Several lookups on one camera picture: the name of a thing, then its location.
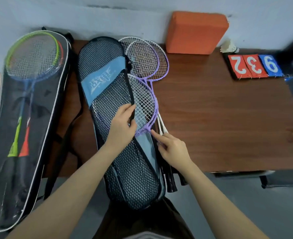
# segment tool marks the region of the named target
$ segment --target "wooden table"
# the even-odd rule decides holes
[[[75,50],[86,42],[77,40]],[[168,75],[153,84],[160,113],[168,131],[185,141],[200,169],[293,169],[293,97],[283,79],[234,81],[217,49],[211,55],[168,54],[168,59]],[[79,108],[73,73],[58,134],[64,135]],[[72,146],[84,161],[96,153],[86,104],[72,137]],[[57,149],[55,143],[48,172]],[[71,175],[76,165],[69,154],[60,176]]]

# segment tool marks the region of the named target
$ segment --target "orange cushion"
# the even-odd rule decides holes
[[[228,29],[225,15],[173,12],[168,28],[168,53],[211,54]]]

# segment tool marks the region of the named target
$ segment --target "human arm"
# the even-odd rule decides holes
[[[188,181],[203,214],[217,239],[268,238],[192,162],[183,141],[152,131],[162,157]]]
[[[131,142],[136,123],[128,119],[135,105],[121,106],[111,122],[105,144],[67,181],[27,216],[9,235],[12,238],[69,238],[101,178]]]

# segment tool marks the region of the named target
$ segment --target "badminton racket bag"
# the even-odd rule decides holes
[[[9,49],[0,77],[0,232],[37,200],[64,100],[71,48],[61,34],[36,31]]]
[[[77,78],[93,119],[98,149],[106,142],[118,108],[134,104],[127,67],[124,48],[110,37],[90,40],[79,53]],[[159,175],[135,137],[113,161],[104,179],[110,200],[132,209],[145,209],[163,194]]]

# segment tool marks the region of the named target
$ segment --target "white number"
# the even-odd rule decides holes
[[[277,73],[278,72],[278,67],[276,66],[276,64],[270,60],[273,60],[272,57],[270,56],[265,56],[264,57],[264,61],[265,61],[265,64],[268,68],[268,70],[274,72],[274,73]]]
[[[240,56],[232,56],[231,57],[232,60],[236,60],[236,64],[235,64],[235,70],[240,73],[240,74],[245,74],[246,73],[246,69],[242,69],[242,70],[239,70],[238,69],[238,66],[240,64],[240,60],[241,60],[241,57]]]
[[[252,61],[256,62],[257,60],[254,57],[249,56],[247,58],[247,63],[252,67],[252,71],[257,73],[257,74],[261,74],[261,69],[255,69],[256,65],[252,64]]]

